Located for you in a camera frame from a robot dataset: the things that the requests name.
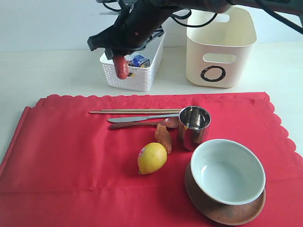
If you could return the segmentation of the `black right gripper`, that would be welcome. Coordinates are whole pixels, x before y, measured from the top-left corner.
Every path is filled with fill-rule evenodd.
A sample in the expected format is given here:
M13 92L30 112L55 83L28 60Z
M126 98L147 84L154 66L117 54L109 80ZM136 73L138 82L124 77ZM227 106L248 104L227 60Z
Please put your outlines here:
M173 13L192 8L189 3L188 0L119 0L120 14L114 25L90 36L88 47L91 51L105 48L108 60L114 58L115 51L142 49Z

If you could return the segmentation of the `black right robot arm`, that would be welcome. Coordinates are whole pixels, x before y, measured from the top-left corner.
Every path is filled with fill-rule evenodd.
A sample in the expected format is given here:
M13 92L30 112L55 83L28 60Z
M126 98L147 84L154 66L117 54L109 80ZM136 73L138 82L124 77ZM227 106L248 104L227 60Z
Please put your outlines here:
M298 33L303 32L301 26L280 16L283 12L302 18L301 0L120 0L118 4L120 10L114 24L87 40L91 51L104 48L108 59L144 49L161 35L161 25L174 12L183 9L222 14L233 5L253 7L264 10Z

